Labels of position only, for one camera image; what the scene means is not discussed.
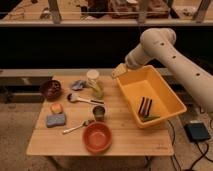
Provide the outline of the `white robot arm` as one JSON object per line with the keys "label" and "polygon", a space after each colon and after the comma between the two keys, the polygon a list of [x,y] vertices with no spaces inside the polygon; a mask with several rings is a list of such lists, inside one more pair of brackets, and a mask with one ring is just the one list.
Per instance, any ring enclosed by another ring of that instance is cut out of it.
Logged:
{"label": "white robot arm", "polygon": [[129,69],[139,69],[156,59],[207,113],[213,113],[213,76],[182,55],[174,47],[175,42],[176,33],[171,28],[145,30],[140,36],[140,43],[112,71],[112,76],[116,78]]}

